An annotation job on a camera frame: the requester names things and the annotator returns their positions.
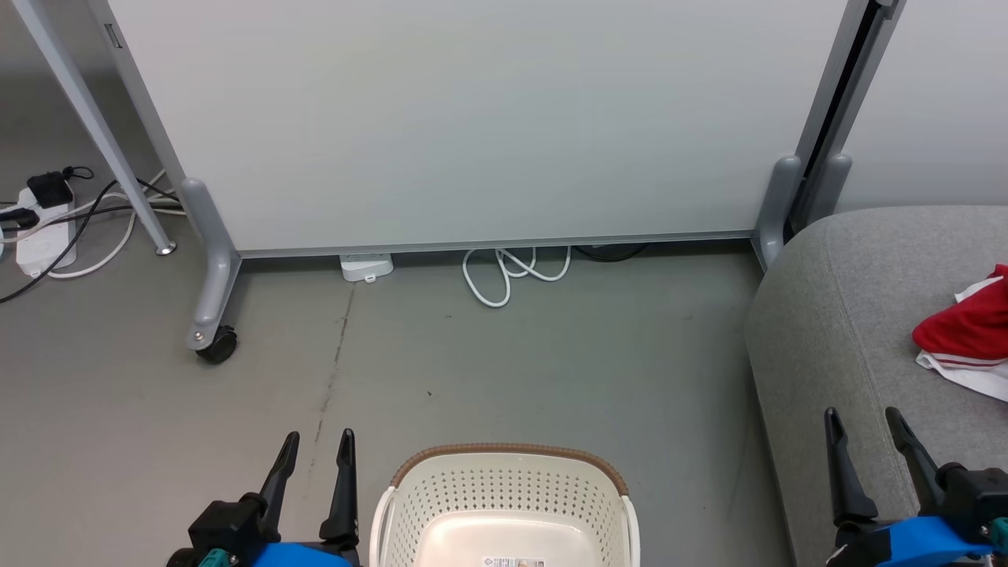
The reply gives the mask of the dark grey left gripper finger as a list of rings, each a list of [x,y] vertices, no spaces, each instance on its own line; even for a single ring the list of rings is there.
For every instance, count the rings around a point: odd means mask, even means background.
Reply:
[[[284,439],[280,452],[267,474],[262,489],[259,491],[263,509],[261,513],[262,532],[271,543],[280,542],[280,516],[284,503],[287,482],[295,470],[298,460],[300,434],[291,432]]]
[[[330,512],[318,531],[327,547],[359,546],[358,475],[355,432],[345,428],[339,438],[335,482]]]

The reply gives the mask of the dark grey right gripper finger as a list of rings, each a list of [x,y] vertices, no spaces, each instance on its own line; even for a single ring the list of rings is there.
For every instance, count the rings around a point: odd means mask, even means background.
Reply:
[[[832,523],[837,528],[845,524],[874,524],[877,506],[864,492],[852,459],[847,453],[847,434],[836,408],[824,412],[825,441]]]
[[[946,498],[946,492],[937,482],[939,467],[899,409],[889,406],[885,409],[885,417],[894,448],[903,456],[907,470],[910,471],[912,487],[919,503],[918,514],[936,514]]]

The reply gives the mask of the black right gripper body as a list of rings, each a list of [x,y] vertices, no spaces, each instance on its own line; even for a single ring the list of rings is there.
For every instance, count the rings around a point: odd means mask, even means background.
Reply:
[[[837,521],[836,549],[831,566],[889,566],[893,557],[889,530],[893,521],[854,523]]]

